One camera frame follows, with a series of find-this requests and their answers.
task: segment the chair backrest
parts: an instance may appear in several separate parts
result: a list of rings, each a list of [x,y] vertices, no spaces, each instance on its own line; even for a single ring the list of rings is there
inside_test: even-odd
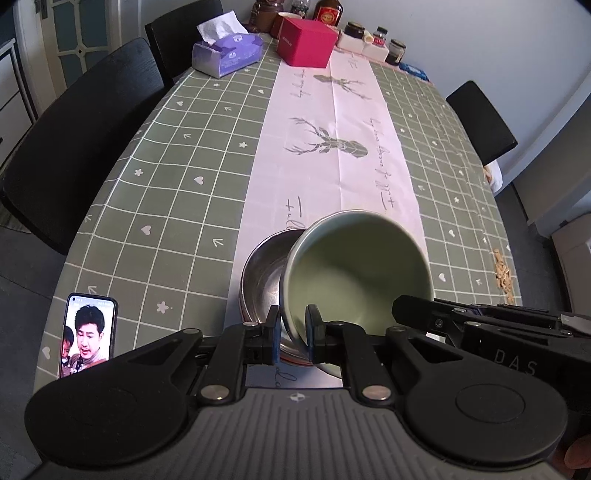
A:
[[[447,97],[457,113],[482,165],[517,146],[517,140],[478,85],[469,80]]]
[[[111,168],[165,93],[146,41],[123,45],[43,112],[0,177],[0,201],[66,254]]]
[[[191,66],[193,45],[203,38],[197,25],[223,14],[220,0],[198,0],[145,26],[158,68],[168,87]]]

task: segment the tissue box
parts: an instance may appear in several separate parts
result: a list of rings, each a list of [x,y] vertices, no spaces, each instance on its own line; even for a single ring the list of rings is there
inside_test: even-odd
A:
[[[220,78],[259,61],[262,46],[262,39],[253,34],[228,35],[213,45],[201,41],[193,46],[191,64],[195,70]]]

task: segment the drawer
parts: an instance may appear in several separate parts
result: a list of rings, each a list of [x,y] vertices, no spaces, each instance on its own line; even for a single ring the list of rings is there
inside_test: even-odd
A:
[[[0,165],[30,126],[31,119],[19,93],[0,110]]]
[[[0,60],[0,108],[18,92],[17,77],[14,75],[10,53]]]

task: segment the gray floor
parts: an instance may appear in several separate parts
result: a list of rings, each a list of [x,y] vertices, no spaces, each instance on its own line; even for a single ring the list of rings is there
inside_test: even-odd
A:
[[[551,249],[527,226],[511,187],[496,198],[524,305],[564,310]],[[21,479],[39,458],[24,429],[35,364],[64,257],[34,235],[0,228],[0,480]]]
[[[539,236],[535,227],[527,225],[513,185],[504,188],[495,199],[511,245],[523,305],[551,312],[568,311],[568,301],[561,292],[562,273],[553,258],[551,240]]]
[[[39,463],[24,408],[64,260],[34,235],[0,228],[0,480],[21,479]]]

